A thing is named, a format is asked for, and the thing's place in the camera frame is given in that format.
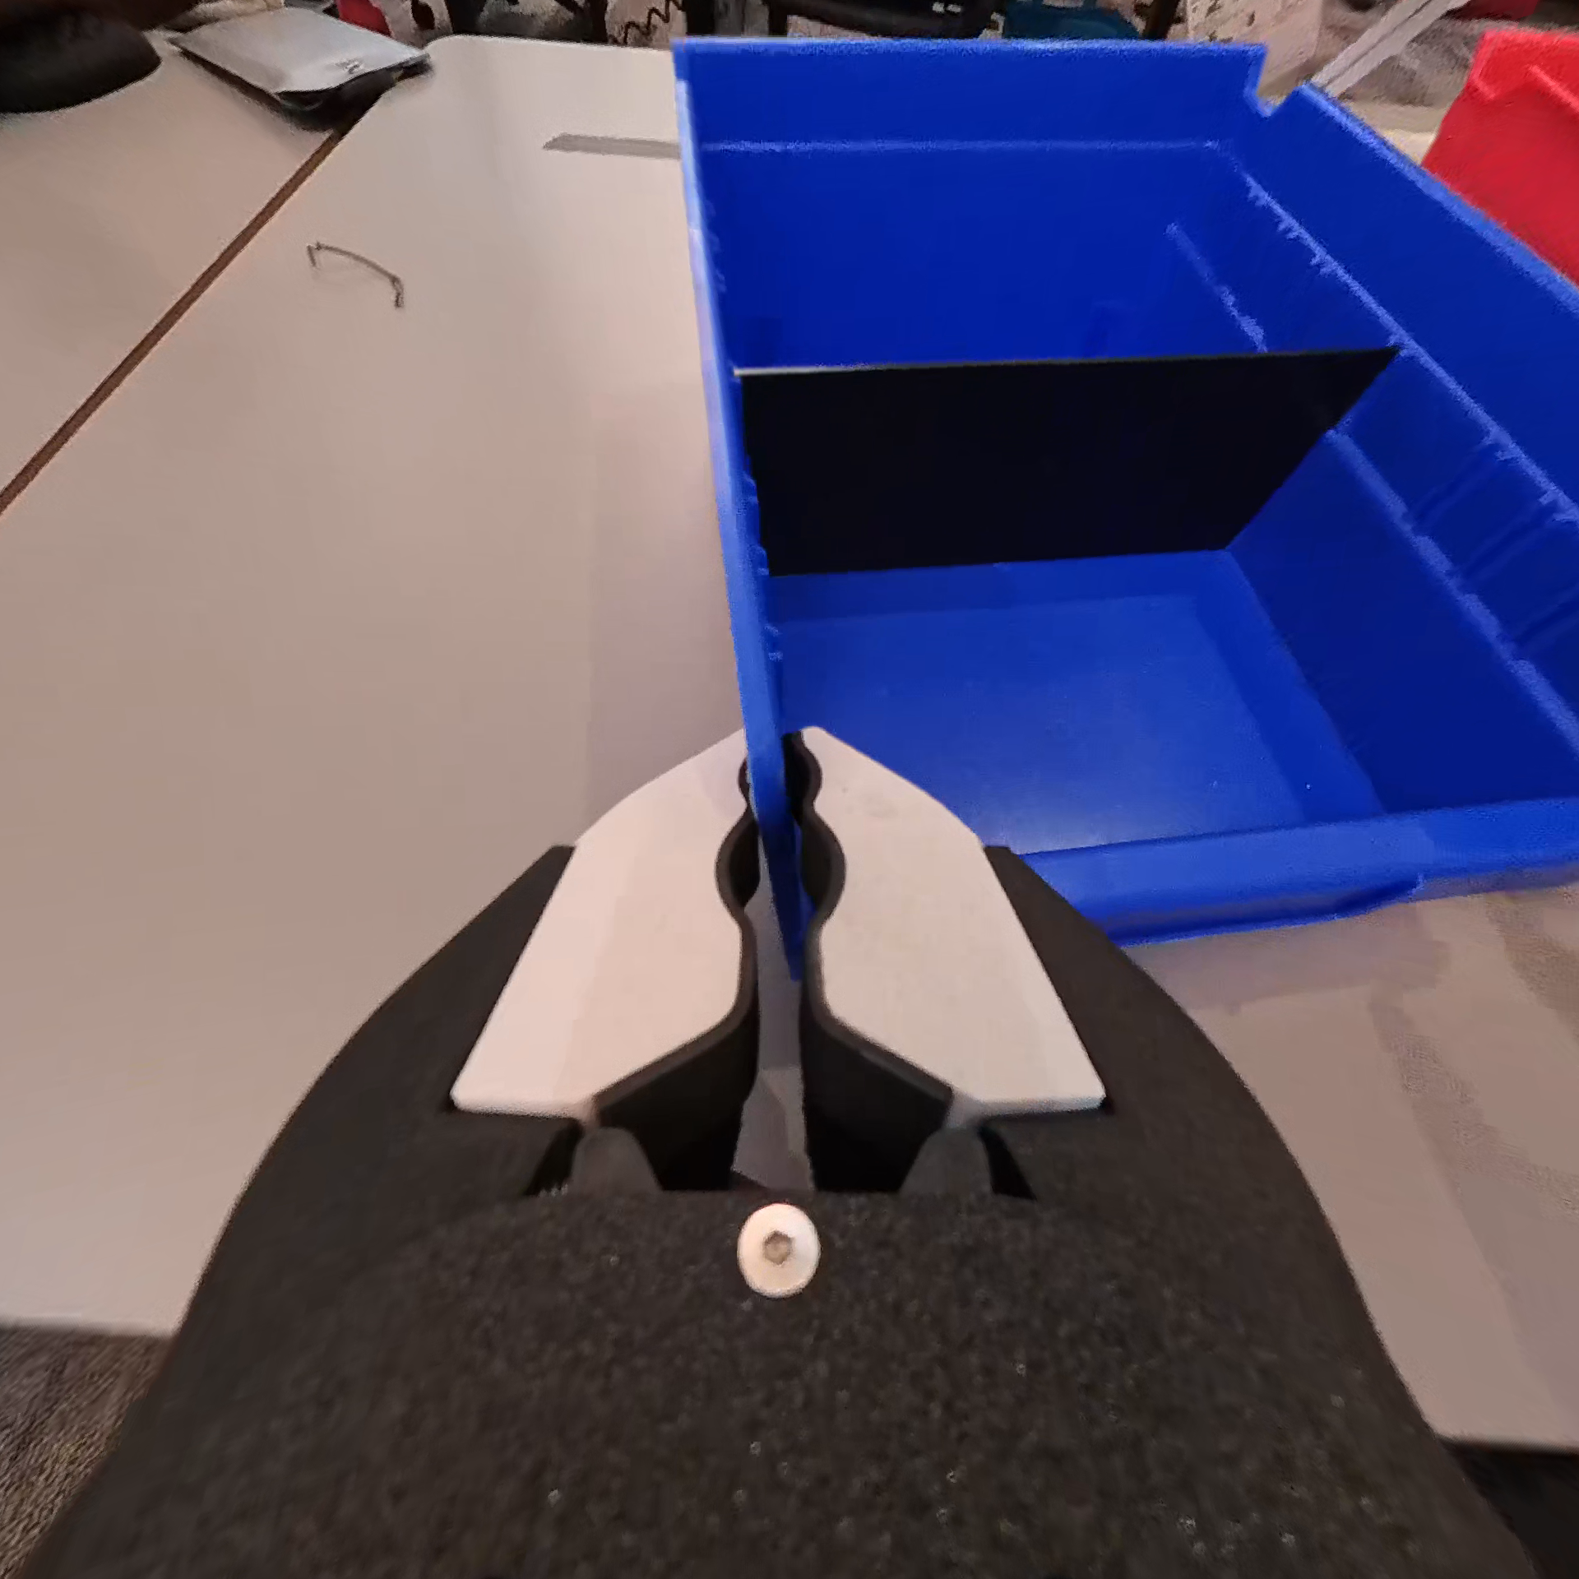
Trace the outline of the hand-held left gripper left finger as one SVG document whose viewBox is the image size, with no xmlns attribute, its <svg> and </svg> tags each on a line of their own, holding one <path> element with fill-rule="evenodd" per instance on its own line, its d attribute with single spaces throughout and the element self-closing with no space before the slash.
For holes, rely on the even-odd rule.
<svg viewBox="0 0 1579 1579">
<path fill-rule="evenodd" d="M 452 1109 L 616 1130 L 659 1188 L 728 1191 L 758 1079 L 756 892 L 736 731 L 626 795 L 563 854 Z"/>
</svg>

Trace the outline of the white table leg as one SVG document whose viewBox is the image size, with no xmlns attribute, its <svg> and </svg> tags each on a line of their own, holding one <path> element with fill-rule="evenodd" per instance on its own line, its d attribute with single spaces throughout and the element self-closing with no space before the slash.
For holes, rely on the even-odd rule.
<svg viewBox="0 0 1579 1579">
<path fill-rule="evenodd" d="M 1371 76 L 1371 71 L 1391 61 L 1420 33 L 1463 5 L 1465 2 L 1392 4 L 1345 50 L 1317 70 L 1307 86 L 1332 101 L 1343 98 Z"/>
</svg>

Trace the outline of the black bin divider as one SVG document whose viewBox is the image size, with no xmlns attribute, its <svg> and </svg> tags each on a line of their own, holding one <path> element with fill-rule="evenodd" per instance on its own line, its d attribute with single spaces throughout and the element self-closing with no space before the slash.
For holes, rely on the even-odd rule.
<svg viewBox="0 0 1579 1579">
<path fill-rule="evenodd" d="M 1392 346 L 739 374 L 779 578 L 1218 551 Z"/>
</svg>

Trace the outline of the red storage bin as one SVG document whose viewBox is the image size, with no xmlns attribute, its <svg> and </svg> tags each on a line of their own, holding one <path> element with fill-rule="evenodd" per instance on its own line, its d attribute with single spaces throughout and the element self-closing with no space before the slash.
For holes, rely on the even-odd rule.
<svg viewBox="0 0 1579 1579">
<path fill-rule="evenodd" d="M 1575 283 L 1575 35 L 1485 33 L 1424 170 Z"/>
</svg>

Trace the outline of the grey foil pouch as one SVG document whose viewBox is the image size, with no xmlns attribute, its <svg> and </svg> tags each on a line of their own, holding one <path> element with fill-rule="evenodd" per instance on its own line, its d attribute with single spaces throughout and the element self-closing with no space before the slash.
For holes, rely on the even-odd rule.
<svg viewBox="0 0 1579 1579">
<path fill-rule="evenodd" d="M 170 42 L 188 61 L 305 121 L 363 112 L 430 71 L 425 50 L 302 7 L 218 19 Z"/>
</svg>

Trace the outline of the large blue storage bin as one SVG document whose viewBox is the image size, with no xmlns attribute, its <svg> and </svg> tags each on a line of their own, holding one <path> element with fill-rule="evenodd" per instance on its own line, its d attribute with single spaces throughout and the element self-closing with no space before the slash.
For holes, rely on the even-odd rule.
<svg viewBox="0 0 1579 1579">
<path fill-rule="evenodd" d="M 1259 51 L 674 50 L 774 899 L 818 727 L 1121 941 L 1575 880 L 1575 287 Z M 739 375 L 1391 346 L 1218 551 L 779 578 Z"/>
</svg>

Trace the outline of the black bag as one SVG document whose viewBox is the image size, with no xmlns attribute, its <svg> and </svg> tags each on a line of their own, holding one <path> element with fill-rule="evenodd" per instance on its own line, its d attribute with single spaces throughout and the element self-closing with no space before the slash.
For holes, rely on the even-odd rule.
<svg viewBox="0 0 1579 1579">
<path fill-rule="evenodd" d="M 78 109 L 131 88 L 160 65 L 126 19 L 75 5 L 22 5 L 1 24 L 1 114 Z"/>
</svg>

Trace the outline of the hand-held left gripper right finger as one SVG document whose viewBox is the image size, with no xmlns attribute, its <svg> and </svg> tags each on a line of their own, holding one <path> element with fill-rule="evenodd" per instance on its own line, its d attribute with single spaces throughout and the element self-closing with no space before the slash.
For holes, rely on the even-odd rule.
<svg viewBox="0 0 1579 1579">
<path fill-rule="evenodd" d="M 1095 1063 L 976 834 L 818 726 L 787 737 L 785 777 L 813 1188 L 897 1193 L 937 1135 L 1100 1111 Z"/>
</svg>

